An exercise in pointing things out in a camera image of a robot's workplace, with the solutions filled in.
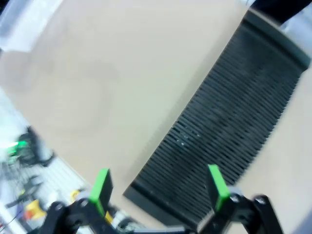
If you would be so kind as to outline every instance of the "beige table surface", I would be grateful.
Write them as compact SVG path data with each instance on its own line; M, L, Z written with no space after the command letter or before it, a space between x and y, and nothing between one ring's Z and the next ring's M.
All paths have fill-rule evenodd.
M122 193L246 12L235 0L187 2L65 0L33 52L0 60L0 85L47 144L90 183L110 167L112 201L154 227ZM311 74L239 182L271 197L286 233L312 206Z

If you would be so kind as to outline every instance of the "cardboard surface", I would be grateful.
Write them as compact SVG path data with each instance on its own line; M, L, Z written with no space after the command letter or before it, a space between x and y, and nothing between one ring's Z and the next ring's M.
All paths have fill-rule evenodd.
M35 130L93 183L122 197L238 27L236 0L66 0L29 54L4 53L0 85Z

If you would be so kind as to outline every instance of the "wire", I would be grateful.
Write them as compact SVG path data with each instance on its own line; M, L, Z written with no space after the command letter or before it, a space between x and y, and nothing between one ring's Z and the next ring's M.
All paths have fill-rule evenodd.
M22 206L24 207L22 200L20 199L20 188L19 188L20 187L20 181L21 181L21 168L17 168L17 166L19 166L19 165L16 165L16 164L14 164L14 165L6 164L5 166L6 166L5 168L7 169L7 172L9 172L11 177L12 177L11 179L9 179L6 176L6 180L7 180L8 184L10 185L11 190L12 190L14 197L15 197L13 202L6 204L6 207L11 208L11 207L16 206L16 208L17 208L16 214L19 215L23 211L23 209L21 211L19 210L19 205L22 204Z
M14 216L14 218L10 222L3 223L4 228L0 231L0 233L2 233L7 228L7 226L10 225L10 223L12 223L23 212L24 210L20 211L16 216Z

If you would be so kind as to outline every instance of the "ridged surface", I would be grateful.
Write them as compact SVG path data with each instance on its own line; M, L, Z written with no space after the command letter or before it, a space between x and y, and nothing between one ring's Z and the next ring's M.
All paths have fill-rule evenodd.
M211 209L206 165L228 184L248 168L303 72L282 48L242 24L133 186L187 225Z

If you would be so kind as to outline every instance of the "black rubber mat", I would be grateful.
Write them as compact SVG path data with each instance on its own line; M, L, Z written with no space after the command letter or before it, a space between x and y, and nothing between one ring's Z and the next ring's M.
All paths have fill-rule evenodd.
M217 164L226 182L235 184L310 62L292 43L285 48L288 41L270 37L266 27L274 28L259 26L262 20L250 17L132 183L151 203L188 226L195 226L211 209L206 165ZM164 224L175 224L136 203Z

